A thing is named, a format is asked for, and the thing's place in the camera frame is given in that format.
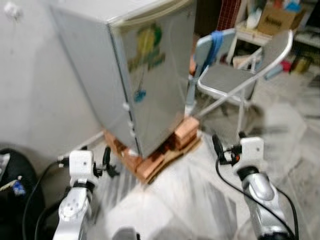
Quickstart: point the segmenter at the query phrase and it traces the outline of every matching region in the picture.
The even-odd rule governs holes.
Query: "black cable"
[[[222,181],[224,181],[231,188],[233,188],[234,190],[238,191],[239,193],[245,195],[248,199],[250,199],[251,201],[254,201],[258,205],[263,207],[265,210],[267,210],[269,213],[271,213],[286,228],[286,230],[289,232],[290,237],[295,240],[296,236],[294,235],[294,233],[292,232],[290,227],[285,223],[285,221],[283,221],[280,217],[278,217],[270,208],[268,208],[267,206],[261,204],[260,202],[255,200],[252,196],[250,196],[248,193],[242,191],[240,188],[237,188],[232,183],[230,183],[230,182],[228,182],[227,180],[224,179],[224,177],[220,174],[220,171],[219,171],[219,159],[220,159],[220,156],[218,156],[217,160],[215,161],[215,170],[216,170],[216,173],[218,174],[218,176],[222,179]]]
[[[27,238],[27,230],[26,230],[26,218],[27,218],[28,208],[29,208],[29,205],[30,205],[31,200],[33,198],[33,195],[37,191],[37,188],[40,185],[41,181],[44,179],[45,175],[48,173],[50,168],[53,167],[53,166],[58,166],[58,162],[54,161],[49,166],[46,167],[46,169],[43,171],[41,177],[39,178],[38,182],[34,186],[34,188],[33,188],[32,192],[31,192],[28,200],[26,201],[26,204],[25,204],[25,207],[24,207],[24,211],[23,211],[23,217],[22,217],[22,238],[23,238],[23,240],[27,240],[28,239]]]
[[[48,207],[42,211],[42,213],[40,214],[40,216],[36,222],[35,232],[34,232],[34,240],[40,239],[39,238],[40,229],[42,228],[44,221],[59,208],[60,203],[61,203],[61,200],[57,201],[56,203],[54,203],[53,205],[51,205],[50,207]]]
[[[282,195],[284,195],[286,197],[286,199],[289,201],[289,203],[291,205],[291,209],[292,209],[292,213],[293,213],[293,221],[294,221],[294,235],[295,235],[295,239],[299,240],[299,225],[298,225],[298,217],[297,217],[297,211],[296,211],[295,205],[292,202],[291,198],[286,193],[284,193],[283,191],[281,191],[277,187],[276,187],[276,189],[278,190],[279,193],[281,193]]]

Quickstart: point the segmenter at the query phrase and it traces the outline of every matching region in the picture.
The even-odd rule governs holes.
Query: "chair backrest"
[[[278,65],[289,53],[293,39],[293,32],[287,30],[275,35],[264,45],[262,47],[262,63],[256,73],[263,76]]]
[[[231,44],[236,36],[234,28],[222,31],[223,41],[219,51],[216,54],[216,62],[219,62],[221,57],[227,54],[230,50]],[[204,36],[198,40],[195,47],[194,61],[196,63],[196,71],[194,77],[199,77],[204,68],[209,52],[213,46],[211,35]]]

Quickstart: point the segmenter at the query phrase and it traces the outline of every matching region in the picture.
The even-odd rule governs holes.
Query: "tiled floor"
[[[299,84],[299,79],[311,80],[313,75],[280,75],[277,83],[292,78],[292,84]],[[277,101],[262,106],[262,110],[251,109],[250,119],[255,121],[248,121],[254,124],[247,126],[252,135],[265,140],[264,167],[270,179],[295,203],[300,239],[318,240],[320,88],[304,88],[294,97],[286,89],[282,87],[276,93]],[[214,130],[230,143],[236,135],[234,121],[237,108],[231,107],[228,116],[218,109],[202,123],[206,131]],[[141,233],[142,240],[255,240],[243,196],[217,176],[210,135],[204,133],[202,140],[199,148],[170,165],[149,186],[139,184],[113,159],[121,175],[101,180],[101,211],[89,239],[109,239],[118,228],[132,226]],[[103,149],[104,143],[95,147],[96,159],[102,157]],[[240,186],[229,166],[221,167],[221,173]],[[281,204],[293,228],[290,206],[282,198]]]

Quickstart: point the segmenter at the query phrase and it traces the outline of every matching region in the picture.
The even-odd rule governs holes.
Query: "fridge sticker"
[[[144,26],[137,32],[136,56],[128,60],[129,72],[134,72],[138,67],[147,64],[150,71],[162,64],[166,59],[164,52],[160,53],[162,29],[156,23]]]

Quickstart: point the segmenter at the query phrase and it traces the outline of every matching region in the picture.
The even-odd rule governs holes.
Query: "mini fridge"
[[[102,126],[150,155],[184,118],[195,1],[51,0],[49,9]]]

